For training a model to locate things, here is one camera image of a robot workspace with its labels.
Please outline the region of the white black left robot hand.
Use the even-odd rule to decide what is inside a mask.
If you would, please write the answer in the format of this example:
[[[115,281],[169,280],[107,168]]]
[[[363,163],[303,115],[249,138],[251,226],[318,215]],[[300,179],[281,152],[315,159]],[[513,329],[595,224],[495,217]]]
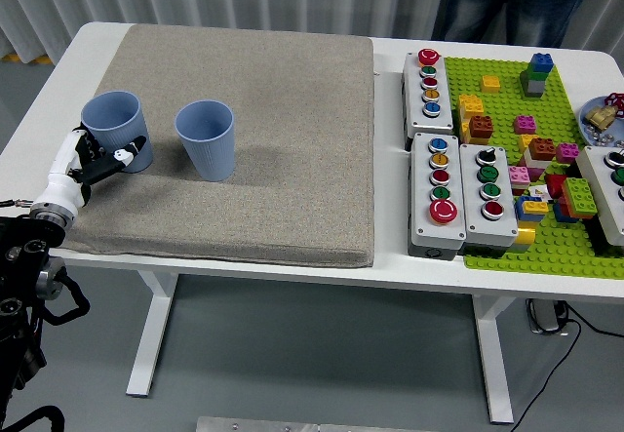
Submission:
[[[106,152],[84,127],[72,130],[63,141],[48,173],[48,184],[30,206],[29,216],[69,229],[91,197],[91,186],[127,170],[146,147],[139,135],[113,152]]]

